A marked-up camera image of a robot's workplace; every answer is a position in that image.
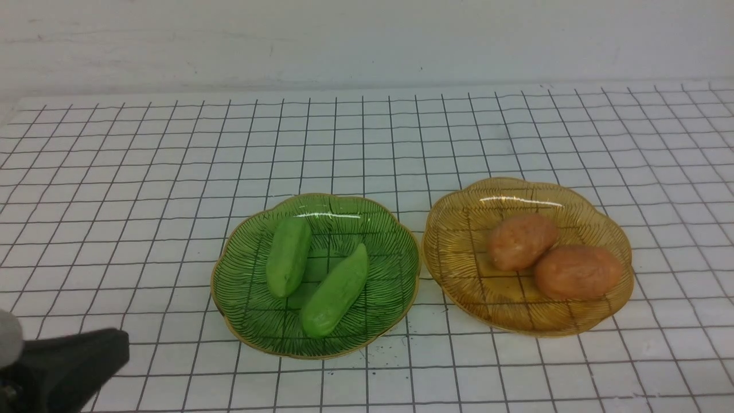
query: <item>amber glass plate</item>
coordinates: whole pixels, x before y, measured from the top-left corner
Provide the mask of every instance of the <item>amber glass plate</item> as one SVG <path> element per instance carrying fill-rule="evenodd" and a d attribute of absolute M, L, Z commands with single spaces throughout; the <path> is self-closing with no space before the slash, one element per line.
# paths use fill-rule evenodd
<path fill-rule="evenodd" d="M 500 271 L 487 257 L 488 232 L 513 215 L 538 212 L 556 223 L 556 245 L 607 248 L 625 269 L 602 298 L 554 301 L 535 286 L 532 269 Z M 431 208 L 423 237 L 429 272 L 447 296 L 491 326 L 538 337 L 578 334 L 627 303 L 634 286 L 632 251 L 624 231 L 567 188 L 514 178 L 490 178 L 450 193 Z"/>

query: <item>cucumber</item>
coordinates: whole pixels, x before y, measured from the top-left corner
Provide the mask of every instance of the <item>cucumber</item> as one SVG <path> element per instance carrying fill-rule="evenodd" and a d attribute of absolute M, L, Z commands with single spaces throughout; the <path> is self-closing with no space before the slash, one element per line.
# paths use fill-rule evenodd
<path fill-rule="evenodd" d="M 331 334 L 364 290 L 368 272 L 367 248 L 359 244 L 352 255 L 338 263 L 301 309 L 307 336 L 319 339 Z"/>
<path fill-rule="evenodd" d="M 288 297 L 301 284 L 310 246 L 311 227 L 306 219 L 289 217 L 278 224 L 265 264 L 268 290 L 275 297 Z"/>

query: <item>white wall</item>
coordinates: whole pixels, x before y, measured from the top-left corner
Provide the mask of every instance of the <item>white wall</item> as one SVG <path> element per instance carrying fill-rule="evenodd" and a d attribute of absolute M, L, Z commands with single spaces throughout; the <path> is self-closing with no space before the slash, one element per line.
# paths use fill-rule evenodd
<path fill-rule="evenodd" d="M 0 0 L 0 99 L 734 76 L 734 0 Z"/>

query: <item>black grid line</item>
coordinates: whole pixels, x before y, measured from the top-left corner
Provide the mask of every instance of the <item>black grid line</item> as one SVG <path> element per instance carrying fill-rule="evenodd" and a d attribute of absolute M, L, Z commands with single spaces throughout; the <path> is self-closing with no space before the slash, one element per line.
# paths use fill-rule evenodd
<path fill-rule="evenodd" d="M 544 402 L 558 411 L 562 407 L 556 402 L 560 401 L 595 401 L 607 412 L 607 403 L 615 398 L 641 398 L 652 409 L 650 401 L 658 397 L 688 399 L 701 412 L 701 398 L 734 396 L 733 372 L 727 369 L 734 365 L 734 359 L 721 347 L 722 340 L 734 337 L 734 263 L 725 256 L 726 248 L 734 245 L 734 216 L 728 212 L 734 207 L 733 93 L 731 87 L 696 83 L 584 91 L 549 88 L 542 93 L 537 88 L 507 88 L 502 93 L 477 90 L 451 97 L 433 90 L 411 93 L 409 98 L 388 93 L 384 98 L 346 94 L 348 98 L 343 98 L 335 93 L 330 98 L 303 100 L 289 99 L 287 94 L 277 99 L 253 95 L 245 100 L 200 104 L 159 98 L 136 106 L 99 102 L 49 108 L 38 104 L 35 109 L 21 110 L 21 117 L 11 121 L 9 129 L 0 128 L 0 154 L 5 157 L 0 162 L 0 269 L 4 272 L 0 307 L 18 312 L 34 337 L 55 331 L 73 333 L 109 322 L 130 328 L 133 346 L 148 346 L 150 358 L 134 359 L 134 371 L 118 375 L 103 388 L 88 405 L 92 410 L 111 406 L 115 411 L 146 412 L 141 409 L 147 407 L 143 396 L 154 391 L 146 390 L 148 378 L 155 377 L 160 383 L 171 377 L 186 383 L 186 389 L 181 388 L 168 402 L 174 406 L 167 411 L 188 411 L 194 378 L 200 383 L 205 376 L 220 376 L 222 380 L 217 380 L 231 381 L 222 391 L 229 391 L 226 408 L 217 410 L 229 412 L 348 407 L 370 411 L 380 406 L 412 407 L 414 412 L 421 406 L 450 406 L 463 411 L 473 403 L 497 403 L 510 411 L 519 402 Z M 353 156 L 359 150 L 361 155 Z M 549 166 L 545 160 L 539 164 L 532 159 L 546 159 Z M 558 165 L 558 159 L 573 162 Z M 348 164 L 354 167 L 342 168 Z M 384 165 L 385 170 L 375 165 Z M 206 302 L 182 306 L 174 302 L 174 295 L 207 291 L 208 272 L 226 236 L 240 220 L 274 201 L 303 193 L 308 184 L 318 182 L 325 190 L 335 192 L 339 187 L 338 192 L 345 192 L 350 189 L 337 182 L 349 181 L 355 183 L 353 195 L 384 203 L 403 224 L 421 234 L 421 221 L 431 204 L 482 175 L 516 176 L 571 187 L 628 230 L 640 281 L 640 291 L 635 291 L 629 305 L 645 313 L 631 320 L 635 314 L 623 309 L 592 329 L 590 334 L 611 333 L 610 337 L 618 338 L 621 350 L 612 359 L 593 358 L 598 349 L 584 344 L 581 335 L 573 340 L 578 343 L 574 354 L 580 352 L 574 358 L 559 359 L 543 341 L 535 340 L 533 352 L 537 355 L 527 364 L 502 362 L 506 352 L 513 350 L 499 348 L 498 340 L 507 340 L 512 333 L 477 329 L 468 321 L 454 319 L 461 311 L 444 295 L 436 295 L 415 304 L 417 312 L 411 312 L 397 329 L 386 334 L 407 339 L 405 348 L 398 352 L 401 361 L 395 365 L 371 366 L 369 353 L 379 357 L 379 346 L 375 346 L 364 351 L 363 366 L 360 362 L 358 366 L 327 369 L 325 362 L 300 365 L 288 359 L 269 359 L 252 371 L 230 367 L 228 371 L 204 373 L 195 368 L 202 344 L 237 341 L 222 326 L 212 324 L 218 320 L 218 311 L 208 296 Z M 656 195 L 642 196 L 648 192 Z M 149 210 L 140 213 L 141 207 Z M 87 210 L 88 217 L 79 214 Z M 670 216 L 655 219 L 651 211 Z M 99 228 L 120 232 L 92 237 L 92 231 Z M 30 234 L 31 229 L 37 234 Z M 680 240 L 664 239 L 664 234 L 673 230 L 680 234 Z M 171 248 L 172 255 L 163 254 L 159 246 Z M 74 248 L 74 257 L 46 257 L 47 250 Z M 84 260 L 85 251 L 104 251 L 101 254 L 109 257 Z M 121 259 L 121 251 L 133 255 Z M 682 265 L 676 256 L 690 256 L 696 264 Z M 131 273 L 125 277 L 129 278 L 121 284 L 109 283 L 109 277 L 128 269 Z M 151 274 L 159 269 L 162 278 L 153 280 Z M 690 290 L 697 276 L 707 284 Z M 81 283 L 73 283 L 73 277 Z M 429 290 L 435 288 L 429 274 L 423 273 L 419 279 Z M 660 284 L 661 279 L 670 279 L 672 285 Z M 677 292 L 653 293 L 648 288 Z M 140 306 L 138 294 L 160 297 L 165 308 Z M 119 295 L 124 303 L 97 303 L 100 297 L 113 295 Z M 72 296 L 83 297 L 83 302 L 69 306 Z M 439 320 L 421 319 L 420 311 L 438 308 L 444 311 Z M 667 320 L 660 308 L 685 310 L 687 318 Z M 200 319 L 197 335 L 192 332 L 190 337 L 168 337 L 161 342 L 169 317 Z M 151 324 L 135 326 L 128 320 L 151 320 Z M 446 323 L 446 328 L 436 332 L 432 328 L 436 322 Z M 435 354 L 435 362 L 413 365 L 418 357 L 426 357 L 421 353 L 423 348 L 411 345 L 422 337 L 442 337 L 446 347 Z M 634 341 L 640 339 L 629 337 L 659 337 L 656 345 L 663 353 L 640 356 L 640 344 Z M 678 353 L 680 337 L 693 337 L 710 350 Z M 476 349 L 466 347 L 466 343 L 489 338 L 495 361 L 467 362 L 465 353 Z M 176 374 L 151 370 L 161 344 L 193 349 L 192 358 L 182 361 L 191 363 L 186 364 L 190 369 Z M 245 349 L 239 345 L 231 354 L 235 366 L 241 364 Z M 257 358 L 252 353 L 247 357 Z M 647 363 L 647 370 L 638 368 L 641 362 Z M 698 373 L 690 376 L 687 369 L 703 365 L 697 363 L 710 366 L 715 370 L 710 373 L 723 382 L 713 387 L 696 382 Z M 553 366 L 556 374 L 566 371 L 566 366 L 571 369 L 568 371 L 585 368 L 593 391 L 588 389 L 587 397 L 576 397 L 584 395 L 581 392 L 558 393 L 557 376 L 549 375 L 548 366 Z M 651 371 L 672 372 L 674 366 L 681 380 L 675 391 L 657 395 L 654 389 L 645 388 Z M 512 400 L 518 398 L 512 393 L 517 391 L 512 381 L 517 380 L 514 375 L 519 371 L 512 370 L 515 367 L 543 369 L 548 392 L 542 398 L 529 393 L 520 396 L 522 400 Z M 485 400 L 489 397 L 459 385 L 462 374 L 483 368 L 496 369 L 502 400 Z M 455 398 L 425 401 L 425 397 L 433 398 L 426 393 L 431 389 L 414 378 L 429 374 L 430 369 L 445 369 L 440 385 L 455 387 Z M 643 394 L 611 397 L 614 385 L 595 376 L 597 369 L 629 370 L 635 379 L 630 379 L 626 388 L 639 387 Z M 363 371 L 364 403 L 328 403 L 326 370 Z M 286 402 L 278 402 L 278 393 L 293 391 L 287 387 L 290 384 L 280 380 L 286 372 L 318 372 L 321 393 L 302 405 L 283 406 Z M 396 380 L 405 373 L 405 381 L 396 382 L 390 394 L 384 395 L 379 387 L 383 384 L 370 388 L 370 372 L 390 374 Z M 270 375 L 277 387 L 275 394 L 271 387 L 267 395 L 273 399 L 266 406 L 250 406 L 249 401 L 243 405 L 241 396 L 235 395 L 243 391 L 238 378 L 260 380 L 264 375 Z M 121 403 L 110 398 L 124 391 L 116 387 L 116 380 L 140 387 L 129 394 L 132 400 Z"/>
<path fill-rule="evenodd" d="M 693 234 L 691 233 L 690 229 L 689 229 L 689 228 L 688 228 L 687 226 L 686 226 L 685 228 L 686 228 L 686 232 L 688 232 L 688 235 L 689 235 L 689 236 L 693 236 Z M 706 255 L 705 255 L 705 254 L 703 253 L 703 251 L 701 251 L 701 248 L 700 248 L 699 246 L 696 246 L 696 249 L 697 249 L 697 250 L 698 250 L 698 251 L 700 252 L 701 256 L 703 257 L 703 259 L 704 259 L 704 260 L 706 261 L 706 263 L 708 264 L 708 267 L 709 267 L 709 268 L 712 268 L 713 266 L 711 265 L 711 263 L 710 263 L 710 262 L 708 262 L 708 260 L 706 259 Z M 672 266 L 672 265 L 670 265 L 670 261 L 668 260 L 668 257 L 667 257 L 667 256 L 665 256 L 665 255 L 663 255 L 663 258 L 665 259 L 666 263 L 668 264 L 668 267 L 670 267 L 670 268 L 672 269 L 672 268 L 673 268 L 673 266 Z M 689 303 L 689 304 L 691 305 L 691 308 L 693 309 L 693 313 L 694 313 L 694 315 L 696 316 L 696 320 L 697 320 L 697 321 L 698 321 L 698 323 L 699 323 L 699 324 L 700 324 L 700 325 L 701 325 L 701 326 L 703 327 L 703 326 L 704 326 L 704 324 L 703 324 L 703 323 L 701 322 L 701 318 L 700 318 L 700 316 L 698 315 L 698 312 L 696 311 L 696 307 L 695 307 L 695 306 L 693 305 L 693 303 L 692 303 L 692 302 L 690 301 L 690 299 L 688 298 L 688 295 L 687 295 L 687 293 L 686 293 L 686 289 L 684 289 L 684 288 L 683 288 L 683 285 L 682 285 L 682 284 L 680 283 L 680 279 L 678 278 L 678 276 L 677 276 L 677 275 L 676 275 L 675 273 L 673 273 L 673 278 L 674 278 L 674 279 L 675 279 L 675 281 L 676 281 L 676 282 L 678 283 L 678 286 L 679 286 L 680 290 L 681 290 L 681 291 L 683 291 L 683 295 L 684 295 L 684 296 L 686 297 L 686 299 L 688 300 L 688 303 Z M 715 278 L 716 282 L 717 282 L 717 283 L 719 284 L 719 288 L 721 288 L 721 289 L 722 289 L 722 291 L 723 291 L 723 290 L 724 290 L 724 288 L 723 288 L 723 286 L 721 285 L 721 282 L 720 282 L 719 278 L 718 278 L 718 277 L 716 277 L 716 276 L 714 276 L 714 278 Z M 718 351 L 716 350 L 716 347 L 714 347 L 714 345 L 713 345 L 713 341 L 711 340 L 711 337 L 709 336 L 709 334 L 708 334 L 708 332 L 707 332 L 707 331 L 705 330 L 705 328 L 703 329 L 703 331 L 704 331 L 704 335 L 706 336 L 706 339 L 708 340 L 709 344 L 711 345 L 711 348 L 713 349 L 714 353 L 715 353 L 715 354 L 716 354 L 716 355 L 718 356 L 718 355 L 719 355 L 719 352 L 718 352 Z M 672 347 L 670 347 L 670 344 L 668 343 L 668 339 L 667 339 L 667 338 L 665 337 L 665 334 L 663 334 L 663 338 L 665 339 L 665 343 L 666 343 L 666 344 L 668 345 L 668 347 L 669 347 L 669 350 L 670 350 L 671 354 L 673 354 L 673 351 L 672 351 Z M 722 369 L 724 370 L 724 373 L 725 373 L 725 374 L 727 375 L 727 378 L 729 379 L 729 382 L 730 382 L 730 383 L 732 384 L 732 386 L 734 387 L 734 379 L 732 378 L 732 375 L 731 375 L 731 373 L 729 373 L 729 371 L 728 371 L 728 370 L 727 370 L 727 368 L 726 368 L 726 365 L 724 364 L 724 362 L 723 362 L 723 361 L 721 361 L 721 359 L 719 360 L 719 363 L 720 363 L 720 365 L 722 366 Z M 680 367 L 680 364 L 678 363 L 678 361 L 677 361 L 677 360 L 676 360 L 675 364 L 676 364 L 676 366 L 678 367 L 678 370 L 680 371 L 680 375 L 681 375 L 681 376 L 683 377 L 683 380 L 685 381 L 685 383 L 686 383 L 686 386 L 688 387 L 688 392 L 689 392 L 689 393 L 691 394 L 691 397 L 693 397 L 693 394 L 692 394 L 692 392 L 691 392 L 691 388 L 690 388 L 690 386 L 688 385 L 688 380 L 686 379 L 685 375 L 683 374 L 683 369 L 681 369 L 681 367 Z M 697 407 L 697 408 L 699 409 L 699 411 L 701 411 L 701 410 L 700 410 L 700 407 L 698 406 L 698 402 L 696 401 L 696 398 L 693 398 L 693 399 L 694 399 L 694 403 L 696 403 L 696 407 Z"/>
<path fill-rule="evenodd" d="M 586 109 L 586 108 L 584 108 L 584 110 L 586 111 L 586 114 L 587 114 L 587 115 L 589 115 L 589 110 L 588 110 L 588 109 Z M 599 133 L 599 130 L 597 129 L 596 125 L 594 125 L 594 129 L 595 129 L 595 131 L 597 132 L 597 136 L 598 136 L 599 138 L 601 138 L 601 134 Z M 604 140 L 601 140 L 601 142 L 602 142 L 602 144 L 604 145 L 604 149 L 606 149 L 606 150 L 608 151 L 608 147 L 607 147 L 606 143 L 604 142 Z M 615 169 L 617 169 L 617 171 L 619 171 L 619 169 L 617 168 L 617 163 L 616 163 L 616 162 L 614 161 L 614 158 L 612 158 L 612 160 L 611 160 L 611 161 L 612 161 L 612 163 L 614 164 L 614 168 L 615 168 Z M 632 192 L 631 192 L 631 191 L 629 190 L 629 188 L 627 188 L 627 191 L 628 191 L 628 192 L 630 193 L 630 197 L 632 197 Z M 637 209 L 638 209 L 638 210 L 640 211 L 640 214 L 642 214 L 642 210 L 640 209 L 639 205 L 637 205 Z M 621 329 L 621 328 L 619 327 L 619 323 L 617 322 L 617 318 L 616 318 L 615 316 L 612 316 L 612 317 L 611 317 L 611 319 L 612 319 L 612 321 L 614 322 L 614 325 L 615 325 L 615 326 L 617 327 L 617 333 L 618 333 L 618 335 L 619 335 L 619 339 L 620 339 L 620 340 L 622 341 L 622 345 L 623 345 L 623 346 L 624 346 L 624 348 L 625 348 L 625 352 L 627 353 L 627 357 L 629 357 L 629 359 L 630 359 L 631 361 L 633 361 L 632 353 L 630 352 L 630 349 L 629 349 L 629 347 L 627 346 L 627 342 L 625 341 L 625 338 L 624 338 L 624 336 L 622 335 L 622 329 Z M 639 384 L 639 386 L 640 386 L 640 388 L 642 389 L 642 391 L 643 391 L 643 392 L 646 392 L 646 390 L 645 390 L 645 388 L 644 388 L 644 385 L 642 384 L 642 379 L 641 379 L 641 376 L 640 376 L 639 370 L 638 370 L 637 366 L 635 365 L 635 363 L 632 363 L 632 368 L 633 368 L 633 370 L 634 370 L 634 372 L 635 372 L 635 376 L 637 377 L 637 383 Z M 653 410 L 653 407 L 652 407 L 652 405 L 650 404 L 650 401 L 647 401 L 647 408 L 648 408 L 648 409 L 650 409 L 650 411 L 652 411 L 652 410 Z"/>

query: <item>green plate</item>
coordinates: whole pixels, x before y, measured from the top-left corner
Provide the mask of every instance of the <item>green plate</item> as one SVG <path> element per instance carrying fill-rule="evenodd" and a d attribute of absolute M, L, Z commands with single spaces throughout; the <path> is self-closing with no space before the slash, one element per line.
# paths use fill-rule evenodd
<path fill-rule="evenodd" d="M 280 220 L 305 217 L 313 232 L 303 282 L 288 298 L 268 291 L 265 263 Z M 369 254 L 361 296 L 323 339 L 303 333 L 299 310 L 359 243 Z M 400 321 L 418 292 L 421 261 L 411 232 L 377 202 L 326 194 L 298 195 L 243 221 L 211 274 L 211 296 L 227 327 L 245 344 L 278 356 L 327 359 L 366 346 Z"/>

